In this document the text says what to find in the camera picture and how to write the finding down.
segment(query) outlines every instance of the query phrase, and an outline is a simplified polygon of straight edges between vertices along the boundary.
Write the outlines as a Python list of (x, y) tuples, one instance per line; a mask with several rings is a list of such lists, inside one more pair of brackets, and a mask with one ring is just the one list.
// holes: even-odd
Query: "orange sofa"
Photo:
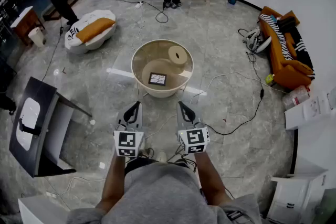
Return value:
[[(261, 14), (266, 15), (273, 15), (276, 18), (286, 18), (286, 17), (295, 17), (293, 12), (289, 12), (286, 15), (282, 16), (281, 14), (277, 13), (276, 11), (272, 10), (269, 7), (264, 7), (261, 11)], [(301, 62), (294, 60), (294, 61), (285, 61), (285, 58), (282, 54), (281, 50), (281, 44), (278, 39), (277, 34), (274, 32), (274, 30), (263, 20), (260, 20), (261, 24), (261, 30), (264, 34), (265, 38), (272, 37), (272, 41), (270, 44), (270, 61), (272, 66), (272, 71), (274, 74), (274, 81), (288, 89), (295, 89), (301, 85), (308, 86), (311, 83), (311, 80), (309, 77), (307, 77), (308, 74), (312, 74), (313, 71), (307, 67), (306, 65), (302, 64)], [(288, 39), (291, 38), (289, 33), (286, 33), (286, 42), (287, 47), (290, 47)], [(289, 51), (291, 52), (294, 59), (296, 59), (296, 56), (293, 55), (291, 48), (289, 48)]]

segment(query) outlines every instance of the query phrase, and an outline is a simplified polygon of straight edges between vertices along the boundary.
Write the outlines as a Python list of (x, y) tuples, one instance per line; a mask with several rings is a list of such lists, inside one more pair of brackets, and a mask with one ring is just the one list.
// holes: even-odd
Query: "round glass table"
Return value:
[(186, 85), (193, 74), (191, 54), (171, 40), (154, 40), (133, 55), (132, 72), (146, 92), (158, 98), (169, 97)]

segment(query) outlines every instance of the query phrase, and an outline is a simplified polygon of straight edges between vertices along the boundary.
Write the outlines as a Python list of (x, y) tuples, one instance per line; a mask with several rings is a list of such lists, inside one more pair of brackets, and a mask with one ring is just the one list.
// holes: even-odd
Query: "gray shirt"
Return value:
[[(129, 172), (125, 193), (105, 215), (100, 209), (76, 209), (68, 224), (261, 224), (254, 195), (246, 195), (220, 206), (209, 206), (199, 191), (194, 173), (174, 164), (154, 163)], [(231, 222), (226, 212), (244, 215)]]

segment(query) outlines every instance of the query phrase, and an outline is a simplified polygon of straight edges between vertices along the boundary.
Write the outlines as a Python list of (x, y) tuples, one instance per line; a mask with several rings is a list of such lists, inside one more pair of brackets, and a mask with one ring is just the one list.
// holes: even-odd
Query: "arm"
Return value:
[(195, 159), (202, 190), (209, 205), (220, 205), (231, 201), (225, 192), (223, 182), (208, 154), (206, 152), (197, 153), (195, 154)]
[(107, 213), (124, 195), (124, 170), (125, 157), (119, 157), (115, 153), (106, 177), (101, 200), (96, 208), (102, 209)]

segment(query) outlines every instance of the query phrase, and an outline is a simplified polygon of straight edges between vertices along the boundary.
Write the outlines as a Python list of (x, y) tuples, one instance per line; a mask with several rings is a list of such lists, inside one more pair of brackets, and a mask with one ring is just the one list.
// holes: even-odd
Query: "gray tile floor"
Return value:
[[(159, 8), (162, 6), (162, 0), (145, 1)], [(112, 132), (118, 110), (137, 99), (134, 79), (114, 72), (116, 69), (131, 72), (133, 40), (135, 48), (154, 39), (177, 41), (191, 52), (195, 63), (193, 76), (187, 85), (188, 91), (180, 90), (177, 96), (157, 99), (150, 95), (143, 97), (144, 91), (140, 89), (146, 135), (157, 131), (175, 114), (178, 98), (190, 102), (195, 92), (207, 89), (212, 77), (236, 71), (257, 78), (237, 29), (254, 28), (259, 11), (240, 2), (232, 6), (227, 0), (181, 1), (182, 7), (165, 11), (169, 17), (166, 24), (156, 22), (157, 11), (144, 5), (141, 40), (135, 38), (139, 28), (134, 22), (141, 19), (141, 9), (135, 10), (132, 4), (80, 0), (73, 7), (79, 17), (95, 9), (110, 9), (118, 20), (115, 35), (100, 49), (85, 55), (68, 54), (62, 37), (44, 81), (57, 87), (65, 97), (92, 111), (96, 123), (91, 125), (90, 119), (79, 112), (74, 113), (70, 122), (61, 156), (78, 173), (32, 179), (8, 150), (12, 122), (7, 112), (0, 111), (0, 187), (13, 211), (18, 210), (17, 198), (21, 194), (31, 196), (45, 194), (46, 191), (61, 194), (74, 176), (91, 180), (106, 176), (112, 157)], [(43, 78), (52, 58), (59, 38), (60, 21), (47, 22), (45, 25), (46, 47), (29, 49), (16, 67), (18, 75), (8, 91), (16, 102), (20, 101), (30, 76)], [(270, 72), (267, 57), (257, 56), (255, 67), (264, 80)], [(255, 193), (262, 209), (267, 206), (274, 190), (271, 176), (287, 174), (292, 157), (292, 134), (284, 128), (282, 93), (264, 88), (265, 96), (255, 119), (232, 135), (223, 137), (210, 132), (211, 143), (207, 148), (232, 194), (237, 197)], [(206, 95), (199, 95), (192, 102), (202, 108), (207, 124), (222, 132), (230, 132), (254, 115), (259, 93), (258, 81), (230, 74), (215, 79)], [(147, 146), (154, 148), (156, 153), (165, 150), (168, 157), (172, 156), (178, 147), (175, 128), (176, 118), (173, 117), (160, 133), (147, 140)], [(99, 168), (101, 162), (106, 164), (105, 169)], [(71, 191), (56, 200), (69, 209), (93, 207), (99, 201), (102, 188), (103, 182), (82, 183), (74, 180)]]

